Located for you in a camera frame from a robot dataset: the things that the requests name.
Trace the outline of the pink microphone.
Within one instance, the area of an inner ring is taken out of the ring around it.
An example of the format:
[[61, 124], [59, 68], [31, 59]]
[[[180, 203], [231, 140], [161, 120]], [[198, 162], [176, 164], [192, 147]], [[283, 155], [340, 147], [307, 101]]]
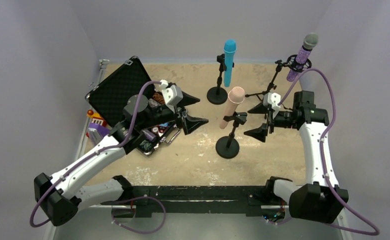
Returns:
[[240, 86], [235, 86], [230, 90], [227, 96], [227, 100], [225, 103], [225, 109], [223, 113], [223, 118], [219, 124], [220, 129], [225, 129], [228, 125], [228, 122], [225, 120], [225, 117], [230, 117], [234, 114], [237, 107], [244, 101], [245, 99], [245, 90]]

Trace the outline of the black round-base stand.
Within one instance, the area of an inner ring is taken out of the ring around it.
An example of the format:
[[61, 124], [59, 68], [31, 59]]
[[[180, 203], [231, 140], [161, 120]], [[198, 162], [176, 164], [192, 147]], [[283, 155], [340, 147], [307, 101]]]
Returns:
[[226, 102], [228, 93], [221, 87], [223, 83], [223, 72], [227, 70], [227, 65], [225, 64], [225, 54], [216, 56], [216, 61], [219, 63], [219, 76], [217, 77], [216, 86], [213, 86], [207, 91], [206, 97], [207, 100], [214, 105], [221, 105]]
[[234, 112], [230, 116], [224, 116], [225, 123], [233, 121], [232, 131], [228, 136], [219, 138], [215, 144], [217, 154], [224, 159], [232, 159], [236, 157], [240, 151], [240, 145], [235, 139], [235, 131], [240, 125], [244, 125], [247, 121], [248, 114], [246, 112]]

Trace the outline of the blue microphone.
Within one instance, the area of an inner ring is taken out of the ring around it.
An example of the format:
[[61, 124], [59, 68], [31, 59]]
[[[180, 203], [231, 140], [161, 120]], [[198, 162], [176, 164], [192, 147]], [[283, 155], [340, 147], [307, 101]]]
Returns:
[[227, 88], [231, 84], [232, 71], [234, 65], [234, 55], [237, 50], [237, 44], [234, 39], [228, 39], [224, 43], [223, 52], [224, 52], [224, 65], [226, 70], [224, 71], [224, 86]]

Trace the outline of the purple glitter microphone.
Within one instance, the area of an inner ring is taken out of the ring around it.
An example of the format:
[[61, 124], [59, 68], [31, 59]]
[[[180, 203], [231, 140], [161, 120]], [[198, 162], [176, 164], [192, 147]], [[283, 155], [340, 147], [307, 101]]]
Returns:
[[287, 60], [290, 69], [286, 76], [288, 82], [293, 82], [299, 73], [312, 66], [309, 56], [318, 43], [319, 36], [315, 32], [309, 33], [304, 37], [303, 44], [298, 53], [296, 55], [291, 55]]

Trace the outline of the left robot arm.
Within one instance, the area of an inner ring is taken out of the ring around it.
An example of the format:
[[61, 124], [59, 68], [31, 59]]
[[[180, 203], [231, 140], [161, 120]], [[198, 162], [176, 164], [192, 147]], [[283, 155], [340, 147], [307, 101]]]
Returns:
[[41, 209], [47, 221], [58, 227], [69, 222], [79, 211], [105, 202], [133, 202], [131, 184], [123, 176], [89, 186], [88, 181], [104, 168], [136, 149], [144, 140], [143, 130], [167, 122], [188, 135], [208, 120], [187, 113], [187, 106], [200, 99], [173, 86], [162, 91], [165, 104], [151, 107], [144, 94], [125, 98], [116, 110], [118, 122], [89, 152], [53, 174], [40, 173], [33, 180], [35, 208]]

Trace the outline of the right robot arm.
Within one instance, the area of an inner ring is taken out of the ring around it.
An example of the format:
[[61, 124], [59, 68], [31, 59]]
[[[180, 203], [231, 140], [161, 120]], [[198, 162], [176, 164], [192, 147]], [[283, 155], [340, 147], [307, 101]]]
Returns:
[[348, 202], [349, 193], [340, 188], [333, 171], [328, 112], [316, 107], [312, 91], [295, 92], [292, 108], [288, 111], [281, 110], [280, 100], [278, 93], [266, 93], [262, 102], [248, 111], [263, 114], [263, 123], [244, 134], [265, 142], [275, 128], [296, 129], [303, 144], [305, 184], [297, 186], [288, 178], [271, 176], [254, 197], [261, 201], [283, 200], [292, 218], [331, 224], [344, 208], [338, 199]]

